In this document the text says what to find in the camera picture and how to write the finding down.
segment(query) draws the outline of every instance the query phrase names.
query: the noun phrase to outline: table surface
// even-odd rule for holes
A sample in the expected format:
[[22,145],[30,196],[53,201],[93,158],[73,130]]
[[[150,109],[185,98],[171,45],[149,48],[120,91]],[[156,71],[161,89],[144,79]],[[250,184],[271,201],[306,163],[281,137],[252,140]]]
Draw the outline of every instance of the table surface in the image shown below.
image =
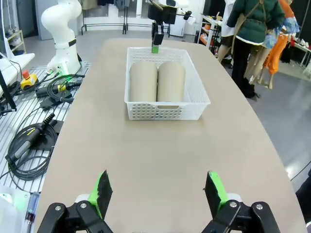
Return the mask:
[[51,203],[71,206],[107,169],[113,194],[106,222],[116,233],[200,233],[211,220],[202,188],[217,171],[244,203],[267,202],[282,233],[306,232],[294,190],[267,132],[208,48],[188,51],[211,100],[198,121],[130,121],[124,104],[128,47],[150,40],[113,39],[99,49],[57,140],[35,218]]
[[[11,61],[13,62],[17,62],[20,65],[21,69],[24,69],[28,63],[31,62],[31,60],[35,57],[34,53],[28,53],[28,54],[23,54],[23,55],[19,55],[19,56],[15,56],[11,59]],[[18,72],[19,72],[19,66],[18,64],[13,63],[13,65],[11,64],[6,64],[9,63],[9,61],[5,60],[5,59],[0,59],[0,68],[4,67],[4,70],[2,71],[2,75],[3,78],[5,80],[5,83],[8,85],[10,84],[14,78],[17,76]],[[0,95],[3,94],[3,90],[0,86]]]

